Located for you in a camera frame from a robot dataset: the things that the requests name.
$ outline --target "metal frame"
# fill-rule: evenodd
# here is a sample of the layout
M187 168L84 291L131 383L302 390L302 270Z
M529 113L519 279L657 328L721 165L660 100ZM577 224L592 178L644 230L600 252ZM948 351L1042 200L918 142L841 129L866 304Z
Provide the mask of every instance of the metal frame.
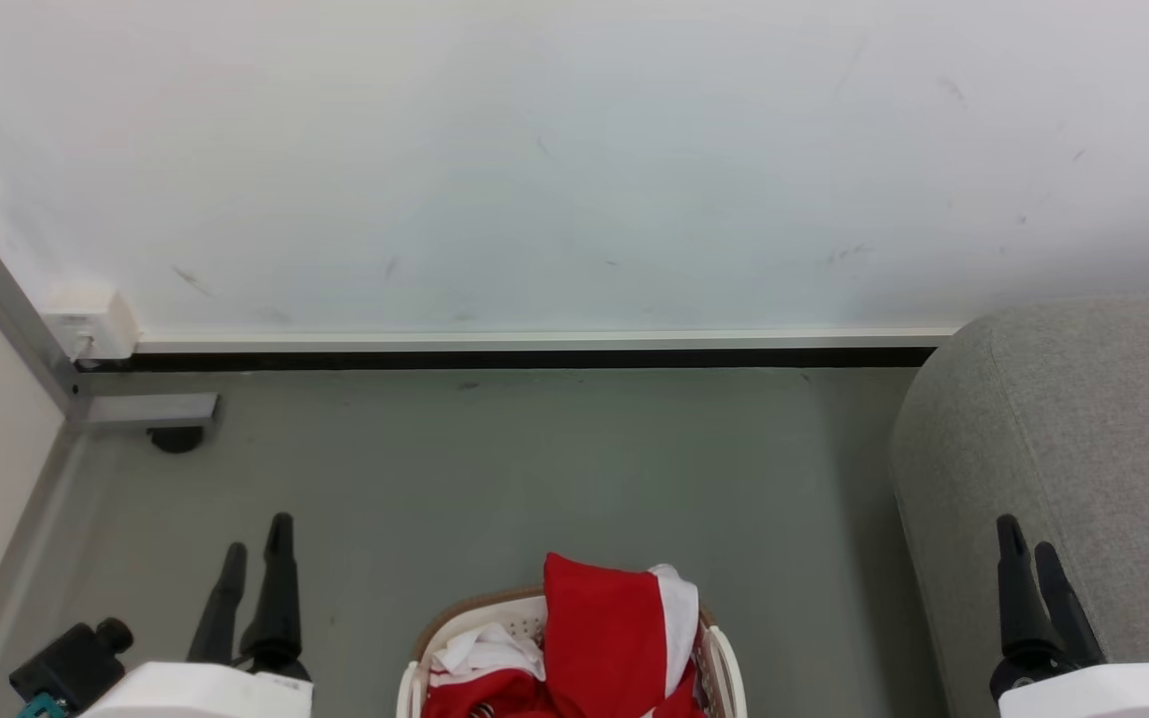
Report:
M0 331L77 427L210 427L218 394L102 396L78 371L0 260Z

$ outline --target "scuff mark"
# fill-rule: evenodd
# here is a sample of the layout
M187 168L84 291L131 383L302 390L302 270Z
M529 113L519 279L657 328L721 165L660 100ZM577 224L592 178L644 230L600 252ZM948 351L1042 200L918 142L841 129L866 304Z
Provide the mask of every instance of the scuff mark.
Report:
M965 99L964 92L961 91L961 86L958 86L954 79L948 76L939 76L939 87L942 87L942 91L946 92L948 96L951 96L953 100L961 102L962 108L970 108L970 101Z
M842 91L845 86L848 85L849 76L854 74L854 68L858 67L858 59L863 56L863 53L865 53L865 51L866 51L866 36L863 34L858 37L858 41L856 46L854 46L853 53L849 54L848 63L845 63L845 69L842 72L840 72L840 79L835 82L835 87L831 90L831 99L833 100L838 99L838 96L840 95L840 91Z
M873 252L876 252L874 246L870 246L863 241L858 242L858 245L849 246L849 248L831 250L830 254L827 254L825 262L831 268L831 265L842 263L849 257L863 257L863 255L867 255Z
M182 278L182 280L184 280L188 286L194 287L194 289L203 292L203 294L209 296L210 299L216 298L216 293L211 291L210 287L206 285L206 283L201 281L201 279L198 278L196 275L194 275L193 272L186 271L186 269L177 268L177 265L175 264L171 264L171 271L177 273L177 277Z
M543 137L542 136L539 136L539 137L534 138L534 145L539 146L539 150L542 152L543 157L547 157L548 160L552 160L553 162L556 162L556 157L553 157L552 152L548 152L548 146L543 145Z
M261 306L260 309L255 309L256 317L261 319L268 319L268 322L273 322L278 324L293 324L295 319L291 317L290 314L283 312L277 306Z

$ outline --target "white cloth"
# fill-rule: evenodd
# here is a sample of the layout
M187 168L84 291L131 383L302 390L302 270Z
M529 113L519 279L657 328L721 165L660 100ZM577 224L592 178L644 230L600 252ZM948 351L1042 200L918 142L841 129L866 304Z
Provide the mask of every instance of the white cloth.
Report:
M515 639L500 624L485 624L460 633L446 648L433 653L430 685L441 686L472 681L487 673L518 669L546 680L543 653L530 639Z
M668 677L662 695L671 695L680 684L685 665L694 651L694 636L699 635L699 587L680 578L670 564L661 563L650 569L658 579L658 599L662 600L664 636L668 640Z

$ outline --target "gray cushion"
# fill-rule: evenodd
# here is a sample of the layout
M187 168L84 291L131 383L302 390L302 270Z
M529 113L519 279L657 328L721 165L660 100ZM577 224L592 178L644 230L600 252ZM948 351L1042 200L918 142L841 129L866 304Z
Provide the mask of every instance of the gray cushion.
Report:
M1149 299L970 324L911 386L889 460L956 718L997 715L1000 514L1057 547L1109 659L1149 661Z

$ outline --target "white laundry basket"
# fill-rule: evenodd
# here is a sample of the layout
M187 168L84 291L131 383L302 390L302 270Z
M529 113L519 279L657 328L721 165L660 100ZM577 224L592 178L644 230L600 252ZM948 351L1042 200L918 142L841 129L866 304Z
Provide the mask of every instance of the white laundry basket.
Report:
M433 651L446 648L447 641L460 633L491 623L508 628L516 638L533 639L541 644L543 626L548 623L548 602L543 600L542 587L461 601L434 618L415 641L411 662L402 673L401 686L396 689L396 718L419 718L423 712ZM702 638L694 650L694 663L699 665L703 689L703 713L707 718L747 718L747 697L743 678L738 672L738 658L707 608L699 610L699 633Z

